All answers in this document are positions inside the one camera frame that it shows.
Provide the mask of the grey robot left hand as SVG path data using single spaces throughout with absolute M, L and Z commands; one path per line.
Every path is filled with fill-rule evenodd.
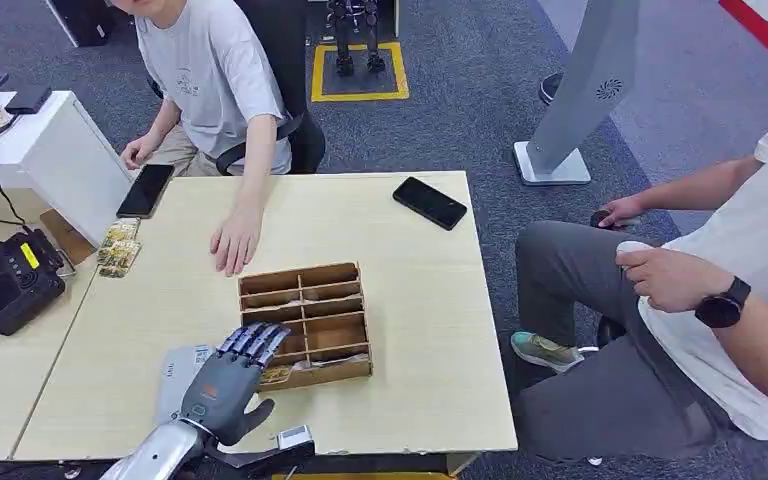
M 184 394 L 180 416 L 221 445 L 233 446 L 272 414 L 275 402 L 249 405 L 261 376 L 290 330 L 256 322 L 232 332 L 211 354 Z

